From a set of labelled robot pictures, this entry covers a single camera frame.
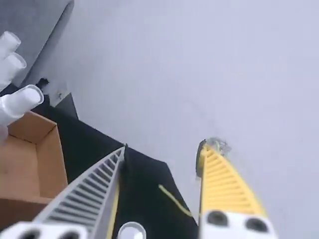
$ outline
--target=cardboard flap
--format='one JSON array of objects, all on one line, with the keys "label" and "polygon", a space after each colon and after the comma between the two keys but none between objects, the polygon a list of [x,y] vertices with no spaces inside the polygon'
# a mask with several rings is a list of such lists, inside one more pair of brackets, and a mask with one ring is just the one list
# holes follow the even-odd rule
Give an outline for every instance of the cardboard flap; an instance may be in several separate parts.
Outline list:
[{"label": "cardboard flap", "polygon": [[57,127],[36,146],[36,150],[40,196],[54,198],[68,185]]},{"label": "cardboard flap", "polygon": [[31,143],[39,143],[56,126],[56,123],[33,112],[27,112],[21,119],[8,126],[11,136]]}]

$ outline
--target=yellow string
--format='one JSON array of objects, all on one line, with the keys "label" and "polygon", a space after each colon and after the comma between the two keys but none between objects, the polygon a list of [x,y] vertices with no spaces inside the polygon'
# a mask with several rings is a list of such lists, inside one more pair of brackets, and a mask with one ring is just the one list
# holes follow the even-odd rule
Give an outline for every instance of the yellow string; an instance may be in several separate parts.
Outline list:
[{"label": "yellow string", "polygon": [[159,184],[159,189],[161,189],[161,191],[163,193],[165,193],[176,205],[177,207],[183,212],[185,213],[187,216],[189,217],[193,217],[191,215],[191,212],[187,209],[185,209],[180,203],[179,201],[172,195],[172,193],[170,193],[163,185]]}]

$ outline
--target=white cylinder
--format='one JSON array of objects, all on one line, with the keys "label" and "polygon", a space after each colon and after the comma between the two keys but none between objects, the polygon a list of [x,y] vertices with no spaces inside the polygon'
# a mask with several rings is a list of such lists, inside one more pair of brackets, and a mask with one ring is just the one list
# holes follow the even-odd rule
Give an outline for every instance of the white cylinder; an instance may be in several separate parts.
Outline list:
[{"label": "white cylinder", "polygon": [[141,224],[128,222],[119,229],[117,239],[146,239],[146,231]]},{"label": "white cylinder", "polygon": [[26,68],[25,60],[15,52],[0,61],[0,92],[7,87],[12,79],[24,68]]},{"label": "white cylinder", "polygon": [[15,52],[20,44],[21,41],[16,35],[12,32],[5,31],[0,36],[0,60]]},{"label": "white cylinder", "polygon": [[44,100],[42,91],[34,85],[27,85],[11,95],[0,98],[0,125],[9,125],[26,112],[40,105]]}]

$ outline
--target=white wall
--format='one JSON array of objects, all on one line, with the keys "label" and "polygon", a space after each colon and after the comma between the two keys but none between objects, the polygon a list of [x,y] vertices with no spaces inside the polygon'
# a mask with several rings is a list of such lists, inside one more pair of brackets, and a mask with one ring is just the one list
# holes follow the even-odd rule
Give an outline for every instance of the white wall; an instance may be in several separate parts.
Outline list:
[{"label": "white wall", "polygon": [[217,135],[281,238],[313,238],[318,12],[311,0],[78,0],[45,72],[69,81],[81,120],[167,162],[195,214],[197,146]]}]

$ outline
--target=black fabric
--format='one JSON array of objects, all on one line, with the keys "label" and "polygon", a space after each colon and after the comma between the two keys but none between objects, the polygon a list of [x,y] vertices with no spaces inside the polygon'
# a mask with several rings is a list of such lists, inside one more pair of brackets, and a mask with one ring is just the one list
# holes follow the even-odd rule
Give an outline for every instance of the black fabric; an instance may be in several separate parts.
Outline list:
[{"label": "black fabric", "polygon": [[[2,94],[16,90],[10,86]],[[48,99],[34,112],[58,125],[68,181],[123,144],[49,105]],[[122,224],[143,225],[148,239],[196,239],[197,224],[159,189],[163,185],[187,209],[166,163],[129,147],[121,170],[120,195],[112,238]]]},{"label": "black fabric", "polygon": [[112,239],[126,222],[138,222],[148,239],[196,239],[195,220],[159,189],[162,184],[186,208],[166,163],[126,149],[120,179],[119,204]]}]

